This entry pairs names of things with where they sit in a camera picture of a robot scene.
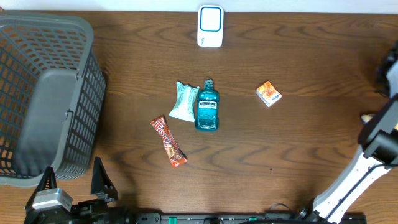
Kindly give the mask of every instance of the listerine bottle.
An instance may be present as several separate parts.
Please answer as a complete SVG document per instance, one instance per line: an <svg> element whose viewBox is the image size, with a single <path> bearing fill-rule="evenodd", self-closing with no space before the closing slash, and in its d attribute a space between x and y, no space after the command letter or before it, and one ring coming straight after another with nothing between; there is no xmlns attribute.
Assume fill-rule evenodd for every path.
<svg viewBox="0 0 398 224"><path fill-rule="evenodd" d="M204 90L198 93L198 111L195 127L199 131L216 131L218 129L218 102L220 96L214 91L213 80L205 80Z"/></svg>

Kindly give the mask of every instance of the bottle label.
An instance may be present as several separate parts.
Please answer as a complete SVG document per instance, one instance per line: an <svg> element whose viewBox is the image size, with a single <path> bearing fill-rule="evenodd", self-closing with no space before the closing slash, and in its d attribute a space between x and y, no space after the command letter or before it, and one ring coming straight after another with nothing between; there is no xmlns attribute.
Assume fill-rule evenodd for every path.
<svg viewBox="0 0 398 224"><path fill-rule="evenodd" d="M200 101L199 108L217 109L217 102L213 101Z"/></svg>

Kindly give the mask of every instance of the blue liquid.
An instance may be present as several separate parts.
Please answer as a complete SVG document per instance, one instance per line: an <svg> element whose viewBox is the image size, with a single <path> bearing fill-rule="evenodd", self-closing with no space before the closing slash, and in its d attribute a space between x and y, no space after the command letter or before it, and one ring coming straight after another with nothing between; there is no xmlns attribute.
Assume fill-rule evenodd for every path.
<svg viewBox="0 0 398 224"><path fill-rule="evenodd" d="M198 93L198 111L195 127L199 131L218 129L218 102L220 96L214 91L213 80L205 80L205 89Z"/></svg>

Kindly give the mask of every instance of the small box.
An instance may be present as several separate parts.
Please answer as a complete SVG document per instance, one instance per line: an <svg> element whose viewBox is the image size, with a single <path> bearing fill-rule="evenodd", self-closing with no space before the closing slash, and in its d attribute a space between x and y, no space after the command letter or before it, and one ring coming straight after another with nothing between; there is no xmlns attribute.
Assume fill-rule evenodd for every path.
<svg viewBox="0 0 398 224"><path fill-rule="evenodd" d="M269 81L257 88L256 93L268 107L271 107L274 103L282 98L282 95L276 91L274 86Z"/></svg>

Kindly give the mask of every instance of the red and brown wrapper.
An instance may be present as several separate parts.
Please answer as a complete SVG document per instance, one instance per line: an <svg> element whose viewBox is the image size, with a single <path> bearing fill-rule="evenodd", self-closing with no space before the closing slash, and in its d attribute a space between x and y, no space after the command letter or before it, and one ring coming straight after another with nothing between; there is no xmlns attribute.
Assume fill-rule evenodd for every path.
<svg viewBox="0 0 398 224"><path fill-rule="evenodd" d="M187 162L184 154L175 142L164 116L158 117L150 122L150 125L159 133L163 139L164 149L169 156L170 162L174 168Z"/></svg>

